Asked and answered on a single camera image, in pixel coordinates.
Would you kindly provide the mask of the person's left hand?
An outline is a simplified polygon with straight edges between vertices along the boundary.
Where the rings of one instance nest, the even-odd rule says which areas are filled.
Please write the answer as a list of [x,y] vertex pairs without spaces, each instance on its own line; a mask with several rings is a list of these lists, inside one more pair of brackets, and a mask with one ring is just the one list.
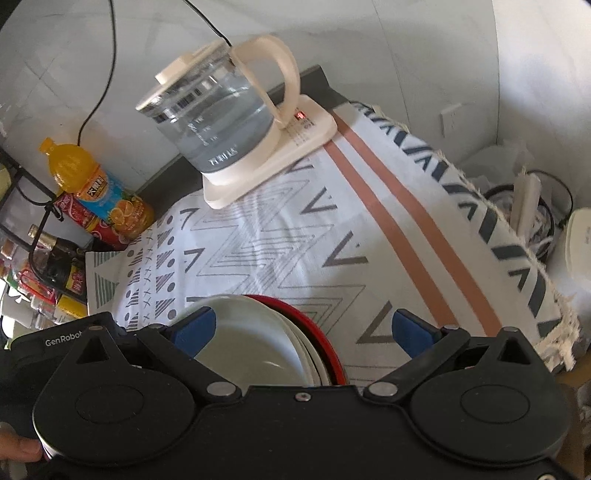
[[41,443],[37,439],[19,436],[4,422],[0,428],[0,459],[20,463],[37,462],[43,456]]

